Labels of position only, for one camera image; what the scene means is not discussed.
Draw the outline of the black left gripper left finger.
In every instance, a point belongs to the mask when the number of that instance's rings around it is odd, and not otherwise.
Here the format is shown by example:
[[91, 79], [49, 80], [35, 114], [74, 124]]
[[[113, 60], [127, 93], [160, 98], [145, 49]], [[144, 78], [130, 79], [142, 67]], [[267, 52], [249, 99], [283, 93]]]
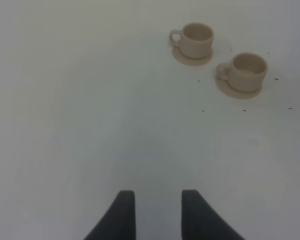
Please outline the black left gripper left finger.
[[135, 240], [135, 193], [121, 190], [86, 240]]

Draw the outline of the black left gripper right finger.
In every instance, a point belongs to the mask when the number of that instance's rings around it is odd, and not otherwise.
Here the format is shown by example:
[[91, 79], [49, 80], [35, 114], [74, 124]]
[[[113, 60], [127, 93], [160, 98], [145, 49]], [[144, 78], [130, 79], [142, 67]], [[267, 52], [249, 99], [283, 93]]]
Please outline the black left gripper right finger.
[[183, 240], [242, 240], [197, 190], [181, 193], [181, 237]]

